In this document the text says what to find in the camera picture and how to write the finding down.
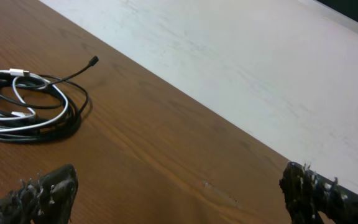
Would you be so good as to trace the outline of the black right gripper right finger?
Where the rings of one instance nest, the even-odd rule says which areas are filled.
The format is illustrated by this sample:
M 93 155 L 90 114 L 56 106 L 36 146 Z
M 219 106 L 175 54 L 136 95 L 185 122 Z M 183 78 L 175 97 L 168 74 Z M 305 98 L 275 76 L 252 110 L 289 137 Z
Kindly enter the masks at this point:
M 358 195 L 319 175 L 306 165 L 289 162 L 279 181 L 285 207 L 294 224 L 358 223 Z

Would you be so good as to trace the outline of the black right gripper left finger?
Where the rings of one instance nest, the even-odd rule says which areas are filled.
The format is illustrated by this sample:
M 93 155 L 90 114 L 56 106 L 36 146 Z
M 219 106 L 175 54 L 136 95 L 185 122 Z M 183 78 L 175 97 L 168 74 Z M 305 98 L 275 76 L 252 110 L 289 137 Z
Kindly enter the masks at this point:
M 0 224 L 67 224 L 77 191 L 78 178 L 71 164 L 22 181 L 21 188 L 0 198 Z

